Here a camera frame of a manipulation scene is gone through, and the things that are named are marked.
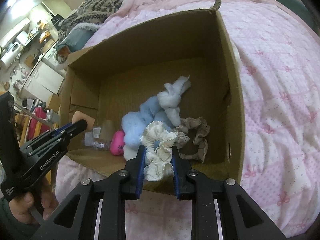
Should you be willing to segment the person's left hand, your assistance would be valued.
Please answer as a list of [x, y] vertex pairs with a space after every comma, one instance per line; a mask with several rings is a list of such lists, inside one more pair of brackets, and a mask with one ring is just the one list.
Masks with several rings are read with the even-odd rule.
[[[44, 177], [41, 187], [41, 205], [44, 208], [42, 217], [44, 220], [52, 214], [58, 204], [59, 202], [57, 201], [55, 194], [52, 192], [52, 188], [50, 187], [47, 178]], [[30, 192], [18, 196], [9, 202], [10, 211], [17, 221], [23, 224], [38, 225], [39, 223], [30, 213], [30, 209], [33, 205], [34, 197]]]

